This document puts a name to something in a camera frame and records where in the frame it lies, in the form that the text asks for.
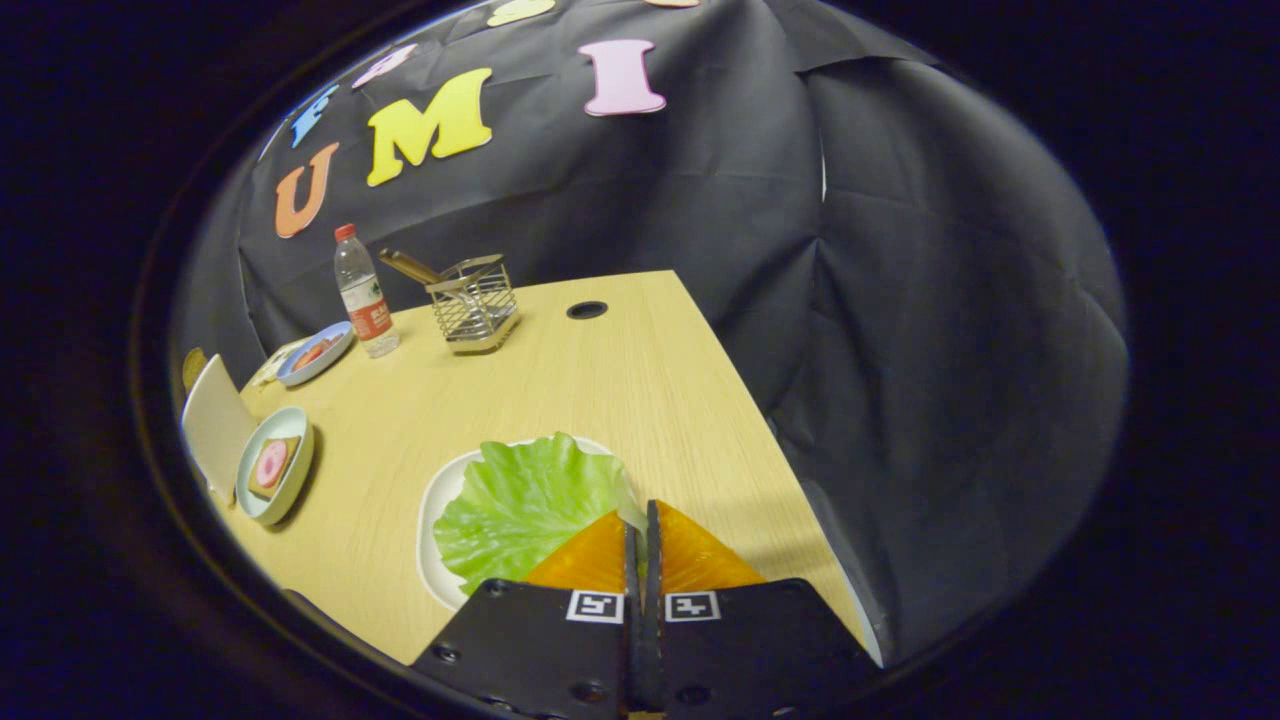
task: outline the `green lettuce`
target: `green lettuce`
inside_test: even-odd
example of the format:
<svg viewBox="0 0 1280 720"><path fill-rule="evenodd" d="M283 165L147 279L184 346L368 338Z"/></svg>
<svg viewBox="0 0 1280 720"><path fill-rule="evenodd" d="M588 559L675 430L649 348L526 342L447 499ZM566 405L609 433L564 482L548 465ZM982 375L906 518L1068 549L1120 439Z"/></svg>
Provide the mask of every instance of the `green lettuce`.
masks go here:
<svg viewBox="0 0 1280 720"><path fill-rule="evenodd" d="M612 455L579 450L564 433L529 445L480 445L462 492L431 533L444 566L470 596L489 578L524 580L548 555L602 515L644 529L626 469Z"/></svg>

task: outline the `foam letter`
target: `foam letter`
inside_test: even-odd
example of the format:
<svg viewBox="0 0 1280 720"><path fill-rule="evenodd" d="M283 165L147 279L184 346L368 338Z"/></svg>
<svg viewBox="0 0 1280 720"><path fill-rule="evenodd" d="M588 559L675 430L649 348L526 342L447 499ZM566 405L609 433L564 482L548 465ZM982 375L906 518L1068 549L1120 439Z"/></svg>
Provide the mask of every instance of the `foam letter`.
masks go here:
<svg viewBox="0 0 1280 720"><path fill-rule="evenodd" d="M357 87L365 85L366 82L374 79L375 77L384 76L394 70L396 68L399 67L401 63L408 59L408 54L412 53L415 47L417 47L417 42L411 42L410 45L401 47L399 50L392 53L390 55L383 58L381 60L378 60L376 63L372 64L372 67L365 70L365 74L360 76L360 78L357 78L356 82L351 83L351 88L356 90Z"/></svg>
<svg viewBox="0 0 1280 720"><path fill-rule="evenodd" d="M408 100L397 100L369 118L374 128L374 168L369 187L379 186L401 173L404 163L396 158L398 147L404 159L421 165L431 137L431 155L448 158L480 147L493 138L493 131L480 119L480 85L493 74L490 68L470 70L449 78L419 113Z"/></svg>
<svg viewBox="0 0 1280 720"><path fill-rule="evenodd" d="M511 0L506 5L498 5L493 15L485 22L489 27L504 26L525 18L532 18L556 6L556 0Z"/></svg>
<svg viewBox="0 0 1280 720"><path fill-rule="evenodd" d="M302 170L297 168L284 176L280 184L275 186L275 234L280 237L293 237L302 228L311 224L324 205L324 191L329 184L329 160L338 151L338 143L328 145L311 158L311 192L307 193L306 208L294 211L294 202L298 193L298 178Z"/></svg>
<svg viewBox="0 0 1280 720"><path fill-rule="evenodd" d="M324 95L317 97L316 101L312 102L310 108L302 110L302 114L298 115L298 119L293 120L293 145L291 145L289 147L297 147L298 143L302 142L302 138L306 137L308 132L311 132L311 128L315 127L317 122L320 122L320 113L323 113L324 109L329 105L329 96L333 95L334 90L338 90L337 85L324 91Z"/></svg>
<svg viewBox="0 0 1280 720"><path fill-rule="evenodd" d="M584 108L588 115L653 113L667 106L666 97L649 90L648 50L653 50L648 40L607 40L577 49L595 65L595 97Z"/></svg>

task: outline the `wire basket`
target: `wire basket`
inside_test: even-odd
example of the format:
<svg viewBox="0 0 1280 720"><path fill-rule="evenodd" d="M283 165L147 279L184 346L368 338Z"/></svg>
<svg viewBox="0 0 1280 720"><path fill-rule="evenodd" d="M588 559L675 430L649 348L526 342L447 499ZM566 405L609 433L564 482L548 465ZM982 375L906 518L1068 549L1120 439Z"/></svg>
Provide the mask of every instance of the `wire basket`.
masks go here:
<svg viewBox="0 0 1280 720"><path fill-rule="evenodd" d="M472 258L440 273L426 286L444 341L453 352L490 352L502 347L520 323L502 255Z"/></svg>

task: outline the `chopsticks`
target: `chopsticks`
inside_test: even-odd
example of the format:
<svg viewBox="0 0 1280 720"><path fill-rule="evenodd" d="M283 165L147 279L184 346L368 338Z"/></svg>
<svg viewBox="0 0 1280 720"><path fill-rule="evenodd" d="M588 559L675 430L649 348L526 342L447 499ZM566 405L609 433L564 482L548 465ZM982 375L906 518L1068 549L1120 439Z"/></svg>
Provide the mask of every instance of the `chopsticks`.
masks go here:
<svg viewBox="0 0 1280 720"><path fill-rule="evenodd" d="M383 263L387 263L419 283L435 284L444 281L439 273L401 252L399 250L384 247L378 251L378 258Z"/></svg>

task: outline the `wooden table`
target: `wooden table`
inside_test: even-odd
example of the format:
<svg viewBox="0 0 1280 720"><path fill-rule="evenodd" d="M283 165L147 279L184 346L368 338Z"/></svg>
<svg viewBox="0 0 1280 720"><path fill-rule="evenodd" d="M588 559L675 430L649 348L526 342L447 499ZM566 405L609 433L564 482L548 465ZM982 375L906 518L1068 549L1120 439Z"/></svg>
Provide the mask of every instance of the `wooden table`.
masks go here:
<svg viewBox="0 0 1280 720"><path fill-rule="evenodd" d="M494 354L448 351L430 306L394 314L401 346L353 347L289 389L246 387L256 418L306 410L311 477L275 528L219 512L282 588L410 664L452 616L419 578L422 493L481 441L563 430L612 450L641 503L680 509L771 580L800 577L864 646L867 632L795 475L684 284L672 272L516 290L522 323ZM600 300L589 320L566 310Z"/></svg>

